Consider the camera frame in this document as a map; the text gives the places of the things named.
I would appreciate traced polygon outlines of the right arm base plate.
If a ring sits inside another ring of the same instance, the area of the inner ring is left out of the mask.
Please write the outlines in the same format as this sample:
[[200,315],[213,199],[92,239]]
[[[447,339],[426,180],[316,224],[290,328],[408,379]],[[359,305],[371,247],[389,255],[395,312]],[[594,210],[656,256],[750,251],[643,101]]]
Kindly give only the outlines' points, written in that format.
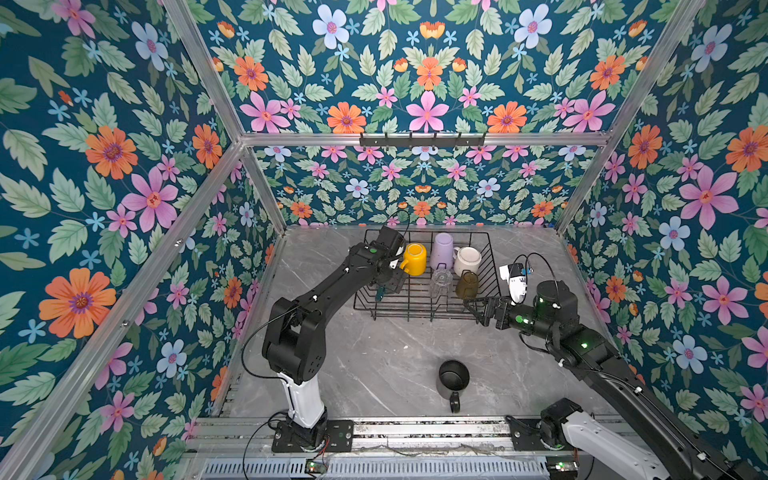
[[517,418],[505,415],[510,438],[518,451],[562,451],[572,449],[566,440],[562,425],[550,418]]

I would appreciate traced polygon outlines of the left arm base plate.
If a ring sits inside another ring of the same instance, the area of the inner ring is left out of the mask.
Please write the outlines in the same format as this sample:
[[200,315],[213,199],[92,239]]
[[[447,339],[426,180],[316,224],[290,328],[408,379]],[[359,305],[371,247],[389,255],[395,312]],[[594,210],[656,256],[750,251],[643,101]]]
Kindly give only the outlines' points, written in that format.
[[352,450],[355,423],[352,420],[321,420],[313,428],[283,420],[278,422],[273,453],[347,453]]

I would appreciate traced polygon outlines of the clear glass cup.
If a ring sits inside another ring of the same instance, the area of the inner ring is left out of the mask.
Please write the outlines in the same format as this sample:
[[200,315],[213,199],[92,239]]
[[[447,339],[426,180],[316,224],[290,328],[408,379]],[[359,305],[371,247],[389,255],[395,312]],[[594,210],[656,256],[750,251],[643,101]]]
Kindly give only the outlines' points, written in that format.
[[453,273],[443,265],[434,269],[430,279],[430,297],[435,303],[448,296],[453,282]]

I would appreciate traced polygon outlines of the white mug red inside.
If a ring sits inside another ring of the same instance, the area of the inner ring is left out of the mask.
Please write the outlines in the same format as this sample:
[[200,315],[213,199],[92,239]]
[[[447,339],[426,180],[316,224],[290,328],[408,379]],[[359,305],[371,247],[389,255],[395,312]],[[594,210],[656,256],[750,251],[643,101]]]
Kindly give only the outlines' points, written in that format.
[[461,276],[465,272],[477,274],[482,262],[482,254],[474,247],[455,247],[453,269],[456,275]]

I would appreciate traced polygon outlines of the olive green glass cup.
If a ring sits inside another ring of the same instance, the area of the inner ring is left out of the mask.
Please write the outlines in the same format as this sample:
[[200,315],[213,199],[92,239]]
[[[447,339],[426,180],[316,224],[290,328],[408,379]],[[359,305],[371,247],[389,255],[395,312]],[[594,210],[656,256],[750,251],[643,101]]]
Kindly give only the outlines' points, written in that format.
[[463,271],[455,289],[456,296],[462,301],[472,300],[477,297],[478,292],[479,292],[478,275],[475,272],[470,270]]

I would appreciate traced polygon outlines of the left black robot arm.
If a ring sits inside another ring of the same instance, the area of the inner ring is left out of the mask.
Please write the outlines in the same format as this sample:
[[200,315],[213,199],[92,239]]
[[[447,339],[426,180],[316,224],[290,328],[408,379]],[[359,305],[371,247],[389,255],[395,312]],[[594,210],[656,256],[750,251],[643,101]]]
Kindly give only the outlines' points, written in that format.
[[345,259],[317,286],[272,306],[262,356],[282,382],[288,401],[290,437],[305,449],[325,441],[328,413],[317,375],[326,357],[326,329],[337,311],[366,286],[397,293],[405,273],[397,260],[405,250],[400,232],[384,226],[371,242],[352,245]]

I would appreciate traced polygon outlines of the black mug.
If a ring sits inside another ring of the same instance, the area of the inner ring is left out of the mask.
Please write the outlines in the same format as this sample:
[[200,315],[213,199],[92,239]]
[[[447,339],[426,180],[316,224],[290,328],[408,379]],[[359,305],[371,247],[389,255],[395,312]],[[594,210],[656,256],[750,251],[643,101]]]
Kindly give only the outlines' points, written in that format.
[[448,402],[452,414],[461,410],[461,393],[471,380],[467,366],[458,360],[446,360],[439,369],[436,388],[439,395]]

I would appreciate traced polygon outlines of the lavender plastic cup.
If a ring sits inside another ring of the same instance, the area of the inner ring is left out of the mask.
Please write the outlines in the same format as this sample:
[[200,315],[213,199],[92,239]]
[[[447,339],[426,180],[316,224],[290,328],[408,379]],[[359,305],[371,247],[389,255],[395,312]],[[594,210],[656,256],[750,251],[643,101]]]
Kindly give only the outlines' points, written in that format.
[[454,261],[454,239],[446,232],[437,233],[433,240],[429,255],[430,267],[433,270],[453,269]]

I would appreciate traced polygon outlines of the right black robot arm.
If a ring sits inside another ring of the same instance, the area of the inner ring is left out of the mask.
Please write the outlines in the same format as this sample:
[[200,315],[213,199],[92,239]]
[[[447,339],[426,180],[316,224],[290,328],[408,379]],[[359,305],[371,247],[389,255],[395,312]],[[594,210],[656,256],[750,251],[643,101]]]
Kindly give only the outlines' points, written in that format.
[[580,321],[578,299],[564,282],[540,283],[531,304],[478,297],[464,305],[483,326],[543,339],[545,353],[610,404],[643,441],[624,439],[564,398],[541,413],[546,446],[582,450],[625,479],[759,478],[746,462],[727,459],[685,426],[636,378],[613,344]]

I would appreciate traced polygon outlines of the yellow mug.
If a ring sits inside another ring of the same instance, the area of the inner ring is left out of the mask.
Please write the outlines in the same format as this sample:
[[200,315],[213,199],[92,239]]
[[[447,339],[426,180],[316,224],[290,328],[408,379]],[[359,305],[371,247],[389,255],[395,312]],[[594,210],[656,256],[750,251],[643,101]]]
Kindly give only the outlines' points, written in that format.
[[400,269],[407,275],[418,277],[427,269],[427,250],[421,243],[409,243],[403,253]]

